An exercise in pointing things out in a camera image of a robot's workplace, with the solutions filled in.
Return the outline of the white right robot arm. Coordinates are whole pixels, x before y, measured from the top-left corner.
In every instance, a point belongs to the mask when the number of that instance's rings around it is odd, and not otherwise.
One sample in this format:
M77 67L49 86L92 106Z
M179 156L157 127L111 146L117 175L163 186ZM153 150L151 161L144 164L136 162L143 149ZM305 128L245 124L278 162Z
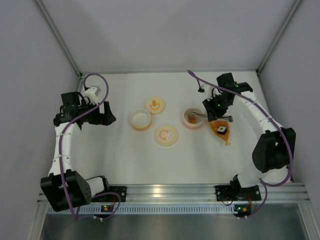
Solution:
M296 133L284 128L259 103L253 88L247 82L238 83L232 73L224 73L212 84L199 80L198 92L206 95L202 104L205 117L219 137L227 135L229 128L219 128L228 119L229 107L234 107L248 122L257 137L251 154L251 163L230 181L232 197L238 201L261 200L258 183L272 170L292 167Z

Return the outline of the orange fried food piece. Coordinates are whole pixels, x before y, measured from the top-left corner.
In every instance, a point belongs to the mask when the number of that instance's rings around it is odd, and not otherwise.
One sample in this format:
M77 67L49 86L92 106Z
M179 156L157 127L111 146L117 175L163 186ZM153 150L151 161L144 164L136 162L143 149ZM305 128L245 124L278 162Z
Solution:
M187 115L187 121L188 121L190 124L196 124L196 123L197 123L197 116L194 115L194 114L189 113L189 114Z

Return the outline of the black white sushi roll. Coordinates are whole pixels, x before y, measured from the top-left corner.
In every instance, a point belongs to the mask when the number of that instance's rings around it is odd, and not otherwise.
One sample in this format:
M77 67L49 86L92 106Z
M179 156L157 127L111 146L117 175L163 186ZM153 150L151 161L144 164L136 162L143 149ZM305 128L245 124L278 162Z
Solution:
M228 128L224 125L221 125L217 128L216 132L219 135L225 135L228 132Z

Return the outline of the cream lid pink handle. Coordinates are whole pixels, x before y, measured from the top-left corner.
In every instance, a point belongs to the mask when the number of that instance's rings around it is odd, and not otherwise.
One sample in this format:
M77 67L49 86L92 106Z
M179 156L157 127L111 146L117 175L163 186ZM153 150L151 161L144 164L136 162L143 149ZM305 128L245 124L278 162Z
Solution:
M171 125L162 125L155 130L154 138L160 146L170 147L177 141L178 132Z

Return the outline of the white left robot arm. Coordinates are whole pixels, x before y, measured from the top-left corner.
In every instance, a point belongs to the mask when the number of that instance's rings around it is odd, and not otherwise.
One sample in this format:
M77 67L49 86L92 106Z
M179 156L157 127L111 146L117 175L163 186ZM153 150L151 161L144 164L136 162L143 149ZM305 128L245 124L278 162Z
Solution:
M40 187L55 212L91 203L93 197L109 190L105 176L85 179L76 170L76 152L82 125L109 126L116 121L110 104L80 92L61 95L62 106L53 119L56 144L48 176L40 180Z

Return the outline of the metal tongs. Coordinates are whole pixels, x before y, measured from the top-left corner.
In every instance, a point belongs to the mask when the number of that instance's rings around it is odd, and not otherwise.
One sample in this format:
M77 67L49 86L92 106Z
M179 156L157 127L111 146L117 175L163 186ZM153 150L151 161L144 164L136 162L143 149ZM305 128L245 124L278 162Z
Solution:
M207 115L205 114L202 114L202 113L198 113L198 112L195 112L195 111L190 111L187 113L187 119L188 119L188 114L194 114L197 116L197 120L200 119L200 118L207 118ZM232 123L234 120L233 120L233 117L230 115L230 116L222 116L220 118L218 118L219 120L226 120L227 122L230 122Z

